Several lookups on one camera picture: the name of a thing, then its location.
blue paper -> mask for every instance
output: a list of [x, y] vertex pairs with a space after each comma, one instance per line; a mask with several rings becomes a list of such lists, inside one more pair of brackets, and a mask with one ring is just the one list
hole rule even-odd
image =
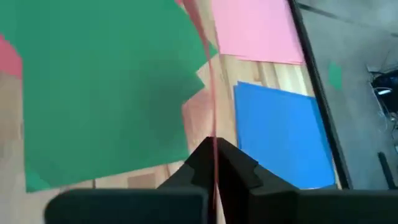
[[300, 189], [335, 184], [314, 98], [247, 83], [238, 83], [234, 94], [241, 150]]

green paper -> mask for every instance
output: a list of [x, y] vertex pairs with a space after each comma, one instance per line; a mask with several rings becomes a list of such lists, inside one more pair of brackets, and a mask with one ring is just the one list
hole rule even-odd
[[188, 157], [181, 106], [206, 58], [174, 1], [19, 3], [27, 191]]
[[335, 89], [342, 89], [342, 77], [341, 77], [341, 67], [336, 63], [331, 62], [329, 64], [329, 84], [331, 84]]

black metal frame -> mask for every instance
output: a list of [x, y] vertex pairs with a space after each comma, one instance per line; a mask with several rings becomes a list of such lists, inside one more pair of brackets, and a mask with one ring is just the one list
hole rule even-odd
[[287, 1], [289, 2], [290, 10], [292, 11], [294, 24], [303, 50], [304, 59], [307, 64], [311, 84], [317, 99], [341, 187], [343, 189], [352, 189], [353, 185], [351, 178], [349, 177], [348, 168], [341, 150], [336, 128], [331, 117], [330, 108], [325, 97], [325, 92], [320, 80], [318, 68], [315, 63], [315, 57], [310, 44], [310, 39], [308, 38], [308, 34], [303, 23], [299, 5], [297, 4], [296, 0]]

wooden floor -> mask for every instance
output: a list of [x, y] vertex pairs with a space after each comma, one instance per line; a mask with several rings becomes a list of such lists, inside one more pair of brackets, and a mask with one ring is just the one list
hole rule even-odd
[[[199, 7], [206, 34], [216, 46], [214, 22], [209, 3], [209, 0], [200, 1]], [[216, 55], [212, 62], [216, 74], [217, 135], [235, 145], [233, 86], [237, 84], [237, 81], [313, 96], [307, 68], [304, 65], [240, 61], [228, 55]], [[205, 83], [206, 88], [182, 106], [188, 146], [191, 150], [194, 150], [209, 135], [211, 129], [208, 66], [202, 66], [197, 74]], [[182, 161], [174, 162], [89, 180], [60, 189], [27, 194], [23, 168], [21, 105], [20, 81], [12, 76], [0, 74], [0, 217], [2, 217], [2, 223], [42, 223], [42, 212], [46, 203], [55, 195], [68, 189], [93, 188], [94, 186], [96, 188], [156, 188], [182, 164]], [[222, 215], [219, 217], [219, 222], [224, 222]]]

gray floor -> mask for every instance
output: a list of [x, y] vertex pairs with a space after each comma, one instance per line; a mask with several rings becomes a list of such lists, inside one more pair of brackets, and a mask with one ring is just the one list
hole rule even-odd
[[[366, 64], [398, 63], [397, 0], [298, 0], [342, 18], [303, 11], [332, 118], [355, 189], [387, 189], [377, 152], [386, 153], [398, 180], [398, 153], [368, 84]], [[328, 82], [328, 66], [342, 67], [343, 89]]]

